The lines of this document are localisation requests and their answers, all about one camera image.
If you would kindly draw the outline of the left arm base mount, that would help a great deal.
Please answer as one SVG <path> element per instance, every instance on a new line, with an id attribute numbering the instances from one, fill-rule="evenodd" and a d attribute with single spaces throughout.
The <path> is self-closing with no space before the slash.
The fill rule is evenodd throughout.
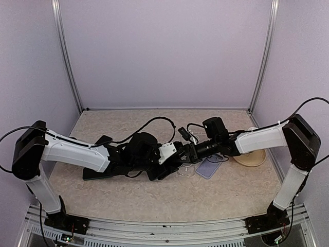
<path id="1" fill-rule="evenodd" d="M 65 204 L 59 196 L 61 209 L 55 214 L 46 214 L 45 225 L 73 234 L 86 235 L 90 220 L 85 217 L 70 215 L 66 212 Z"/>

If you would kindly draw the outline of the clear case with ring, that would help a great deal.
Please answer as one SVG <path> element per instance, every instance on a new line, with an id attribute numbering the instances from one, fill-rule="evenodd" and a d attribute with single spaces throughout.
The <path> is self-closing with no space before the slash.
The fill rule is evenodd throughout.
<path id="1" fill-rule="evenodd" d="M 196 173 L 194 164 L 182 164 L 179 167 L 177 174 L 179 176 L 189 177 L 189 178 L 198 176 L 198 174 Z"/>

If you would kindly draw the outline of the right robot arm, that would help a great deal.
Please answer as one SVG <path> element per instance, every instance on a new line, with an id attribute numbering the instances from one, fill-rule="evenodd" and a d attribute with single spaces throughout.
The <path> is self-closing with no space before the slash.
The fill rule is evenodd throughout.
<path id="1" fill-rule="evenodd" d="M 229 133 L 220 117 L 203 121 L 208 141 L 197 145 L 186 144 L 180 159 L 186 164 L 195 164 L 213 154 L 240 156 L 262 149 L 286 147 L 291 156 L 291 165 L 281 189 L 272 201 L 274 207 L 263 217 L 267 228 L 274 228 L 283 220 L 283 213 L 298 194 L 307 174 L 316 164 L 321 146 L 318 134 L 295 114 L 285 122 L 275 123 L 267 128 L 242 130 Z"/>

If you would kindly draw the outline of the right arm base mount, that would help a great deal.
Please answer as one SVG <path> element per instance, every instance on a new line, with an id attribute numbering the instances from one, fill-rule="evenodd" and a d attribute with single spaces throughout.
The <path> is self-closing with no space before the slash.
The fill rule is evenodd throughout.
<path id="1" fill-rule="evenodd" d="M 271 203 L 265 214 L 248 217 L 245 223 L 248 234 L 255 234 L 289 225 L 290 220 L 286 209 L 281 210 Z"/>

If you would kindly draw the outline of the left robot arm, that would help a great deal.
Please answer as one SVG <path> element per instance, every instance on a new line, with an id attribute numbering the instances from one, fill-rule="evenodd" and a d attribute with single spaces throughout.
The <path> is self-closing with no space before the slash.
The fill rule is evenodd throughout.
<path id="1" fill-rule="evenodd" d="M 146 132 L 134 134 L 127 144 L 112 146 L 111 139 L 93 145 L 70 139 L 47 129 L 41 120 L 25 129 L 15 144 L 12 173 L 25 181 L 52 221 L 62 229 L 72 224 L 72 218 L 53 191 L 41 161 L 72 164 L 111 177 L 146 171 L 150 180 L 161 180 L 173 172 L 167 161 L 177 153 L 177 147 L 174 143 L 159 144 Z"/>

